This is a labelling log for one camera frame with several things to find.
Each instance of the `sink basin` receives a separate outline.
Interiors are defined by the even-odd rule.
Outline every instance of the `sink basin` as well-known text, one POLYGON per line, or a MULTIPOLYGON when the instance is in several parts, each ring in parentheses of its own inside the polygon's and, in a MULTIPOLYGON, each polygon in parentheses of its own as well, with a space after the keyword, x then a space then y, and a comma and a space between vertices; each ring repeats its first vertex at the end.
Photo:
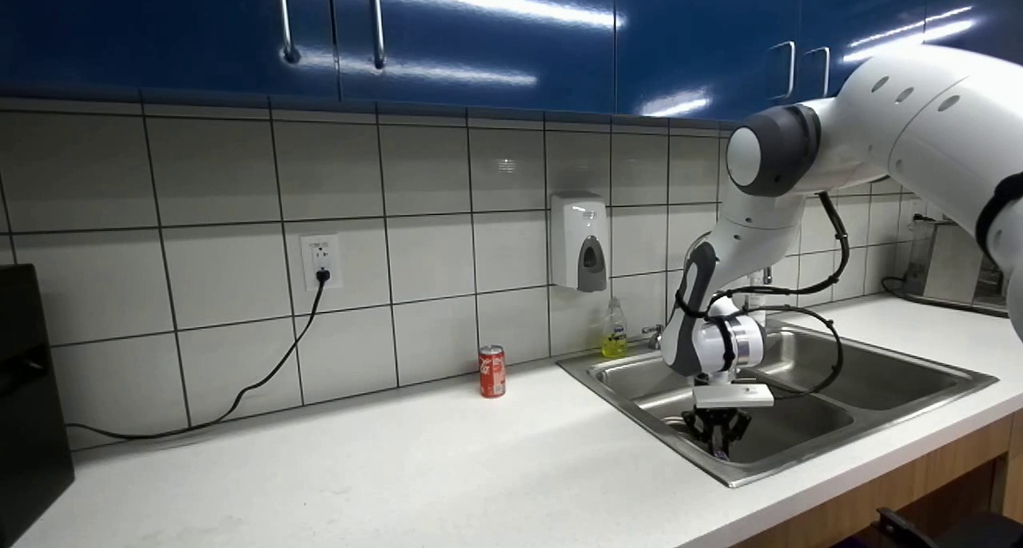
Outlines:
MULTIPOLYGON (((759 366, 742 370, 736 381, 763 381, 775 397, 813 386, 835 363, 830 334, 786 323, 768 323, 765 355, 759 366)), ((821 393, 775 401, 746 410, 751 421, 727 460, 711 456, 684 427, 664 419, 693 409, 693 384, 646 352, 609 361, 598 355, 574 356, 559 365, 569 374, 647 428, 687 460, 735 488, 874 431, 932 410, 997 381, 987 374, 941 365, 842 340, 841 374, 821 393)))

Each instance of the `red soda can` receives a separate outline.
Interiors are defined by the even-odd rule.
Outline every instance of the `red soda can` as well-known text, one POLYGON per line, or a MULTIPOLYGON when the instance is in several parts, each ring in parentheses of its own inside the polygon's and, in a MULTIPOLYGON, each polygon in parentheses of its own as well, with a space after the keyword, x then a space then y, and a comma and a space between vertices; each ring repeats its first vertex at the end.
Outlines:
POLYGON ((480 394, 487 399, 504 396, 504 348, 480 347, 480 394))

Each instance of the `dish soap bottle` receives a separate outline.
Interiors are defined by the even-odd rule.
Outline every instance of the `dish soap bottle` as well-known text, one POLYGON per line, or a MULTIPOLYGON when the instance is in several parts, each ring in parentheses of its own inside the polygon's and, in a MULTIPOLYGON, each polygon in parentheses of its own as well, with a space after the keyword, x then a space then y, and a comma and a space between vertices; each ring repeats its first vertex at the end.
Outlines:
POLYGON ((604 336, 601 338, 601 353, 606 359, 618 359, 628 350, 628 325, 618 298, 611 296, 608 314, 604 316, 604 336))

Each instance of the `white soap dispenser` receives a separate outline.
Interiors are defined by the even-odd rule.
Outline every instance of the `white soap dispenser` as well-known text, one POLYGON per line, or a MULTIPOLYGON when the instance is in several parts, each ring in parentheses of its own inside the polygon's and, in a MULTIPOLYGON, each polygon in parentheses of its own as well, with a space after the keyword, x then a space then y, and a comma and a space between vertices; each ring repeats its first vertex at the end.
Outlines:
POLYGON ((582 292, 608 286, 608 216, 594 192, 550 195, 550 272, 553 282, 582 292))

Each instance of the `cabinet door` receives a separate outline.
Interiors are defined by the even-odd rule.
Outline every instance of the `cabinet door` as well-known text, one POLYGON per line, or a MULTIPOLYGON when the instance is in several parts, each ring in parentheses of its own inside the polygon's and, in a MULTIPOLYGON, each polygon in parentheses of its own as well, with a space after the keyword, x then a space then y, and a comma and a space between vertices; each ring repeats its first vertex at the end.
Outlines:
POLYGON ((927 0, 802 0, 797 100, 830 97, 878 50, 923 42, 927 0))
POLYGON ((342 96, 614 110, 614 0, 333 0, 342 96))
POLYGON ((928 0, 926 39, 1023 64, 1023 0, 928 0))
POLYGON ((337 99, 332 42, 329 0, 0 0, 0 82, 10 89, 337 99))
POLYGON ((618 111, 739 120, 789 99, 799 0, 617 0, 618 111))

